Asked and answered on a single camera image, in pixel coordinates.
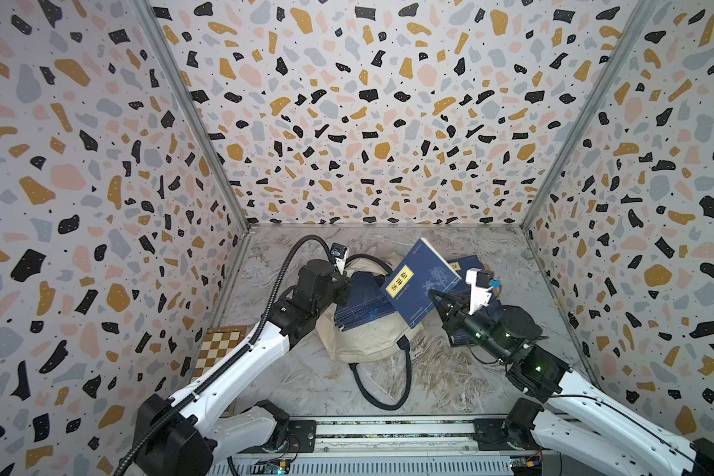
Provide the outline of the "navy yellow-label book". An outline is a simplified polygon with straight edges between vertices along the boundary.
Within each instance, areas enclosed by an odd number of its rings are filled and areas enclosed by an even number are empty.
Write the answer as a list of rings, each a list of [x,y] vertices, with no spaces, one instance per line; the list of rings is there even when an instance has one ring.
[[[449,291],[451,294],[466,294],[470,291],[470,285],[466,283],[466,274],[469,270],[485,270],[486,266],[480,261],[476,255],[469,255],[460,258],[451,259],[448,264],[456,271],[459,281]]]
[[[432,311],[430,291],[449,293],[461,281],[458,271],[426,238],[386,277],[381,292],[410,328],[415,328]]]

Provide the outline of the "cream canvas tote bag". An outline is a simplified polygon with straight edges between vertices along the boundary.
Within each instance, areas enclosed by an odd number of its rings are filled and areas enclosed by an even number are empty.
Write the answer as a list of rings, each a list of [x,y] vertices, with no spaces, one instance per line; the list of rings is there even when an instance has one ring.
[[[355,272],[370,272],[387,278],[393,273],[393,267],[386,260],[368,254],[356,254],[347,258],[344,271],[351,281],[351,276]],[[355,329],[341,331],[334,323],[337,306],[332,305],[325,311],[315,325],[315,330],[329,358],[348,365],[360,394],[370,405],[387,412],[400,410],[412,390],[412,340],[422,327],[410,328],[395,311],[382,319]],[[359,366],[363,363],[382,361],[398,353],[405,357],[404,390],[396,402],[385,403],[368,391],[361,379]]]

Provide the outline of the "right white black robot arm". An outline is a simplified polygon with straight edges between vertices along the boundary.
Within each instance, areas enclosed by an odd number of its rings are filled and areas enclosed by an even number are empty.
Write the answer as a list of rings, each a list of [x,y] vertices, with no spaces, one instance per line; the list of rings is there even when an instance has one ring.
[[[506,367],[524,393],[498,438],[516,448],[545,448],[606,475],[714,475],[714,443],[690,441],[618,403],[539,345],[543,330],[515,305],[431,291],[449,334],[464,332]]]

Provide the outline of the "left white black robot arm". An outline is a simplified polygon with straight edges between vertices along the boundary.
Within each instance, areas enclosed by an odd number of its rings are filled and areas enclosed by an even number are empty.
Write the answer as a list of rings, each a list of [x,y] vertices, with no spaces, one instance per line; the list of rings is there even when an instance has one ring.
[[[344,262],[308,261],[291,293],[265,322],[200,378],[168,398],[152,395],[137,413],[134,441],[115,472],[137,465],[147,475],[204,475],[246,449],[276,450],[287,439],[289,415],[262,401],[231,418],[223,413],[268,367],[315,329],[335,303],[346,303]]]

